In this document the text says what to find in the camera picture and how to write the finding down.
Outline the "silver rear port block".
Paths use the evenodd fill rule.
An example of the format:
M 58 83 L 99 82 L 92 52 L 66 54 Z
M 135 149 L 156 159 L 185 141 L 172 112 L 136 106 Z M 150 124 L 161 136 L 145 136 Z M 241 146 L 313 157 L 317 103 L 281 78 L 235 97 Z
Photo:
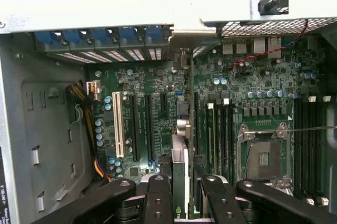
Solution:
M 245 40 L 236 41 L 236 54 L 246 54 L 247 43 Z
M 266 41 L 265 41 L 265 38 L 255 38 L 253 40 L 253 52 L 255 54 L 266 52 Z
M 222 42 L 222 53 L 224 55 L 232 55 L 234 51 L 232 40 L 223 40 Z

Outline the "white PCI expansion slot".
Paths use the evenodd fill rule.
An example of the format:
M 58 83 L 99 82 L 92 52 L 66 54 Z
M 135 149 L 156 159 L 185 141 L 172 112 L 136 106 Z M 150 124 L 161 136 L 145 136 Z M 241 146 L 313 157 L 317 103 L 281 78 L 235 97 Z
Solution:
M 124 158 L 123 101 L 120 92 L 112 93 L 116 157 Z

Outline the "black and silver PC case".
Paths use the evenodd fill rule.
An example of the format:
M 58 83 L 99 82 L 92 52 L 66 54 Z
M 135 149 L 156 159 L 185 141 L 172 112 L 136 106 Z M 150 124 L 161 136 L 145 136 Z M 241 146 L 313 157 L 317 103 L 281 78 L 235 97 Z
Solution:
M 286 15 L 260 15 L 260 0 L 67 0 L 0 7 L 0 224 L 34 221 L 84 197 L 113 179 L 98 168 L 94 98 L 87 95 L 89 70 L 100 64 L 172 62 L 170 37 L 174 14 L 197 14 L 216 37 L 196 47 L 194 62 L 223 40 L 233 41 L 228 65 L 255 61 L 292 47 L 325 51 L 318 74 L 330 102 L 327 121 L 337 125 L 337 0 L 289 0 Z M 145 46 L 145 28 L 160 25 L 168 45 Z M 143 45 L 120 47 L 118 30 L 134 27 Z M 107 28 L 112 46 L 95 47 L 93 28 Z M 63 30 L 79 30 L 84 47 L 72 50 Z M 44 45 L 34 33 L 53 31 L 58 42 Z M 280 37 L 281 48 L 267 50 L 267 39 Z M 253 40 L 265 38 L 266 52 L 255 54 Z M 246 54 L 236 54 L 245 40 Z M 337 224 L 337 129 L 326 135 L 329 165 L 329 212 Z M 174 224 L 214 224 L 201 215 Z

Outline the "black case lock peg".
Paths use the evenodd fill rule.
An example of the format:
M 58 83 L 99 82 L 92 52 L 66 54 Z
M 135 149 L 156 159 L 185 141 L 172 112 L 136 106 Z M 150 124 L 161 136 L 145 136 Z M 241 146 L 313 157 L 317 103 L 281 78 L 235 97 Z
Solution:
M 289 0 L 260 0 L 260 15 L 286 15 L 289 13 Z

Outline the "thin metal locking lever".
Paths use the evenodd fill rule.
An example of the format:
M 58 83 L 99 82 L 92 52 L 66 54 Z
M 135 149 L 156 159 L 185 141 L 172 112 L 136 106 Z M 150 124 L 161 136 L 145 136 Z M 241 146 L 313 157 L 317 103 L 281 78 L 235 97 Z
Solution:
M 327 130 L 327 129 L 337 129 L 337 125 L 334 126 L 318 126 L 312 128 L 300 128 L 300 129 L 284 129 L 285 132 L 302 132 L 302 131 L 316 131 L 316 130 Z

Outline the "RAM slot with white clips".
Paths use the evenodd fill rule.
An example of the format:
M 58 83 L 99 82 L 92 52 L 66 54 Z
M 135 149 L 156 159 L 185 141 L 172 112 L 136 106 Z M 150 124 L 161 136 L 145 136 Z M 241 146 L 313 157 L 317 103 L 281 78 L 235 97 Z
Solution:
M 228 176 L 228 125 L 227 125 L 227 117 L 228 117 L 228 108 L 229 108 L 229 102 L 226 102 L 225 105 L 223 105 L 223 122 L 224 122 L 224 176 L 227 177 Z
M 306 197 L 306 201 L 310 205 L 315 205 L 314 197 L 312 196 L 312 174 L 311 174 L 311 106 L 309 102 L 303 103 L 303 126 L 306 131 L 303 133 L 303 143 L 304 143 L 304 159 L 303 159 L 303 174 L 305 176 L 303 182 L 303 192 Z
M 321 129 L 321 171 L 320 171 L 320 178 L 321 178 L 321 192 L 322 197 L 326 198 L 326 202 L 328 203 L 326 207 L 329 206 L 329 165 L 328 165 L 328 153 L 327 147 L 329 144 L 327 143 L 326 135 L 329 131 L 326 127 L 329 126 L 329 122 L 327 121 L 328 109 L 329 109 L 330 102 L 323 102 L 321 108 L 321 126 L 324 129 Z

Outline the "metal socket cover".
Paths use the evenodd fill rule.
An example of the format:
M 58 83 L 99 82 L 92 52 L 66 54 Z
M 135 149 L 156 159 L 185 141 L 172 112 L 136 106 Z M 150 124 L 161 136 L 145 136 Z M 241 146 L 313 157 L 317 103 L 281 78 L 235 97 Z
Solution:
M 268 181 L 263 181 L 264 184 L 279 188 L 281 190 L 290 189 L 292 186 L 292 179 L 291 178 L 275 178 Z

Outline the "short PCIe expansion slot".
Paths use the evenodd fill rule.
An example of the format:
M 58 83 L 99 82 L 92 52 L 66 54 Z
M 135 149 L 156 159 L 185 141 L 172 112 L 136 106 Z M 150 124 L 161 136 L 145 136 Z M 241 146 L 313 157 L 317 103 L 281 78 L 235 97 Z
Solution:
M 169 109 L 168 109 L 168 101 L 167 101 L 166 93 L 160 94 L 160 105 L 161 105 L 161 112 L 167 113 Z

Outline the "CPU socket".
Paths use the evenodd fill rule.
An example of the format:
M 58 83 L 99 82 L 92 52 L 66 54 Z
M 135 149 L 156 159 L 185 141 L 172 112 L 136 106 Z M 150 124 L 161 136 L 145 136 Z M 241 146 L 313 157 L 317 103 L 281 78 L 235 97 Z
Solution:
M 286 122 L 275 128 L 250 129 L 242 123 L 236 138 L 236 180 L 259 182 L 291 178 L 291 137 Z

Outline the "long PCIe expansion slot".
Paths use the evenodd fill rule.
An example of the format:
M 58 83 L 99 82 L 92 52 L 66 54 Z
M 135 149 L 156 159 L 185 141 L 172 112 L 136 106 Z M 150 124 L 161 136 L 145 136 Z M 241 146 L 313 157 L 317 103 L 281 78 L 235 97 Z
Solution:
M 141 148 L 140 148 L 140 128 L 138 118 L 137 97 L 130 95 L 130 113 L 131 113 L 131 128 L 132 128 L 132 148 L 133 148 L 133 160 L 141 160 Z
M 199 95 L 194 92 L 194 151 L 195 154 L 199 154 Z
M 146 122 L 146 141 L 148 150 L 148 160 L 153 161 L 155 160 L 155 147 L 154 147 L 152 96 L 150 94 L 145 94 L 144 102 L 145 102 L 145 122 Z

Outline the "blue slot retention clip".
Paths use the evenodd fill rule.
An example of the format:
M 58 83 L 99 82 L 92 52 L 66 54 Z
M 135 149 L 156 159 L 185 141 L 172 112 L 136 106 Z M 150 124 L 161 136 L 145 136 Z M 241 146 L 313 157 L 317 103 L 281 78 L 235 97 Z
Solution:
M 168 34 L 160 25 L 150 25 L 145 28 L 145 46 L 160 47 L 168 45 Z
M 78 50 L 83 48 L 85 36 L 79 30 L 63 30 L 63 38 L 69 44 L 70 49 Z
M 112 46 L 111 34 L 107 28 L 93 28 L 91 36 L 94 39 L 95 47 Z
M 118 30 L 120 47 L 136 47 L 143 45 L 139 41 L 138 34 L 134 27 L 121 27 Z
M 54 45 L 58 42 L 58 37 L 53 31 L 38 31 L 34 35 L 44 45 Z

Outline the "tall silver network port block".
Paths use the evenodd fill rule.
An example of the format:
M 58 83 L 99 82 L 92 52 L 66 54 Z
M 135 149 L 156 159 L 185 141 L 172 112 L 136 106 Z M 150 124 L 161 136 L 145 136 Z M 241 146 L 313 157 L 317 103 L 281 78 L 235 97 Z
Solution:
M 281 48 L 282 39 L 280 37 L 270 37 L 267 39 L 267 50 L 273 51 Z M 280 59 L 281 58 L 281 50 L 276 52 L 272 52 L 268 54 L 269 59 Z

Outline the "green motherboard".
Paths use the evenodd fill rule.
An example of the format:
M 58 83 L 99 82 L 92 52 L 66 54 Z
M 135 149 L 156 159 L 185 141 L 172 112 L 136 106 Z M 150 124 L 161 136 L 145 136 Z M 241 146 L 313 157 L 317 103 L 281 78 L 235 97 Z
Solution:
M 315 126 L 315 104 L 327 102 L 321 92 L 318 77 L 325 51 L 300 50 L 292 47 L 282 52 L 280 59 L 264 56 L 255 61 L 238 63 L 229 69 L 230 55 L 213 50 L 194 62 L 194 92 L 199 95 L 199 154 L 206 171 L 216 174 L 216 122 L 215 105 L 221 107 L 222 131 L 222 175 L 224 176 L 224 122 L 223 105 L 230 101 L 234 105 L 235 178 L 231 176 L 230 133 L 228 108 L 228 176 L 230 184 L 236 180 L 236 138 L 242 123 L 250 129 L 275 128 L 286 122 L 294 129 L 294 100 L 301 99 L 301 121 L 303 126 L 303 103 L 311 106 L 311 127 Z M 176 132 L 176 101 L 182 94 L 183 72 L 176 70 L 172 62 L 100 64 L 89 70 L 90 81 L 100 80 L 102 97 L 94 103 L 95 136 L 97 143 L 98 168 L 113 179 L 127 177 L 140 181 L 148 173 L 159 171 L 158 159 L 172 149 L 172 135 Z M 120 92 L 123 101 L 124 158 L 116 157 L 112 93 Z M 161 112 L 160 94 L 167 94 L 168 112 Z M 145 122 L 144 95 L 152 96 L 155 160 L 148 160 Z M 133 160 L 130 95 L 137 97 L 140 128 L 141 160 Z M 304 143 L 301 132 L 301 188 L 304 200 L 303 174 Z M 311 174 L 312 196 L 314 194 L 314 149 L 315 131 L 311 131 Z M 294 132 L 291 137 L 290 188 L 294 195 Z

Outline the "white power connector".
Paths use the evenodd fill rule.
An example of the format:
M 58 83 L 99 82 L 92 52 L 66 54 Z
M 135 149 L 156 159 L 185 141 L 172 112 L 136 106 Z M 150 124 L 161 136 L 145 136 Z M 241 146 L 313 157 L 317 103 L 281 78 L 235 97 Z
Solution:
M 92 95 L 94 101 L 99 101 L 101 99 L 101 82 L 100 80 L 88 81 L 86 82 L 86 92 L 87 95 Z

